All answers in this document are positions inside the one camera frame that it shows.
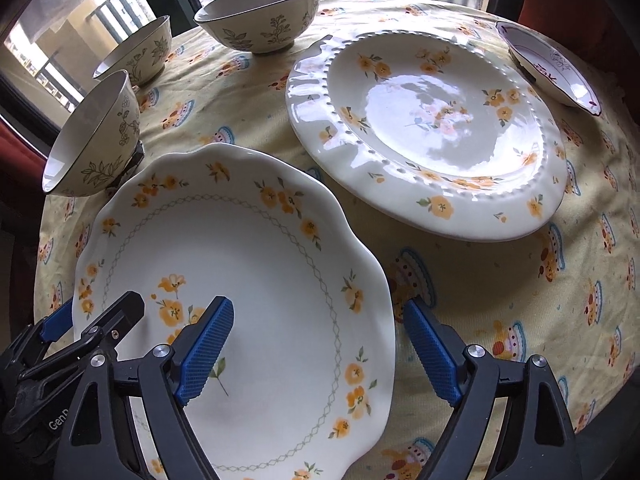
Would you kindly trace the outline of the large leaf pattern bowl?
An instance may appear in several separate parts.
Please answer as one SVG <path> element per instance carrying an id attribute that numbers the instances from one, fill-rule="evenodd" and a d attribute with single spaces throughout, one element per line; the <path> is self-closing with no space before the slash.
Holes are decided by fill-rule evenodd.
<path id="1" fill-rule="evenodd" d="M 283 50 L 309 28 L 320 0 L 213 0 L 194 22 L 224 46 L 266 54 Z"/>

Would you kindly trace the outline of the red curtain left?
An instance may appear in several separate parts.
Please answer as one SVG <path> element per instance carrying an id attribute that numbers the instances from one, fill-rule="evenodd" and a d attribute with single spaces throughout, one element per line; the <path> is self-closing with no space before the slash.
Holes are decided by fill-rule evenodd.
<path id="1" fill-rule="evenodd" d="M 44 158 L 5 122 L 1 122 L 1 183 L 42 193 Z"/>

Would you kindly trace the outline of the red curtain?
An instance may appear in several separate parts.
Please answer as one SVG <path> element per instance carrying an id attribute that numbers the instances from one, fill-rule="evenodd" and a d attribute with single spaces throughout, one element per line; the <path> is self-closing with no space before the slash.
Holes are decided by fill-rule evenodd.
<path id="1" fill-rule="evenodd" d="M 518 22 L 623 84 L 638 84 L 639 52 L 605 0 L 524 0 Z"/>
<path id="2" fill-rule="evenodd" d="M 42 193 L 44 158 L 5 122 L 1 122 L 1 183 Z"/>

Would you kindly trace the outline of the red trim small plate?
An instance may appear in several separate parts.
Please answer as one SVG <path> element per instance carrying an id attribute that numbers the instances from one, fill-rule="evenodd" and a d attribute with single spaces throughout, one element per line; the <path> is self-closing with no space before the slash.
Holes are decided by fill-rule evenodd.
<path id="1" fill-rule="evenodd" d="M 537 87 L 567 106 L 600 116 L 602 106 L 590 83 L 578 68 L 546 40 L 524 27 L 504 21 L 496 23 L 498 35 Z"/>

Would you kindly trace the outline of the red curtain right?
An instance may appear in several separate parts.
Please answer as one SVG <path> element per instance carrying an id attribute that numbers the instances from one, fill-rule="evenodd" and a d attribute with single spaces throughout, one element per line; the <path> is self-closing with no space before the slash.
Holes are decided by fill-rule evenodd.
<path id="1" fill-rule="evenodd" d="M 605 0 L 524 0 L 518 22 L 623 84 L 638 84 L 639 52 Z"/>

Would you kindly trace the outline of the scalloped orange flower plate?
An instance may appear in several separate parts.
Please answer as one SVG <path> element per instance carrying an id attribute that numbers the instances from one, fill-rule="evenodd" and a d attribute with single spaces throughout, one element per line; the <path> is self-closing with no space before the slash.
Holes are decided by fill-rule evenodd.
<path id="1" fill-rule="evenodd" d="M 395 371 L 383 270 L 318 180 L 231 144 L 160 156 L 100 210 L 73 330 L 137 292 L 121 358 L 171 344 L 217 296 L 234 321 L 186 407 L 224 479 L 341 479 L 386 426 Z"/>

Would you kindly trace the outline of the beaded rim floral plate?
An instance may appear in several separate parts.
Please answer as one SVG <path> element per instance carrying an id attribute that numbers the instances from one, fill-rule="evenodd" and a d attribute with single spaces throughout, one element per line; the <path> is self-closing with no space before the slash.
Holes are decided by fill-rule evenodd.
<path id="1" fill-rule="evenodd" d="M 401 29 L 325 36 L 294 63 L 285 102 L 320 168 L 408 226 L 516 240 L 562 203 L 563 141 L 546 103 L 468 42 Z"/>

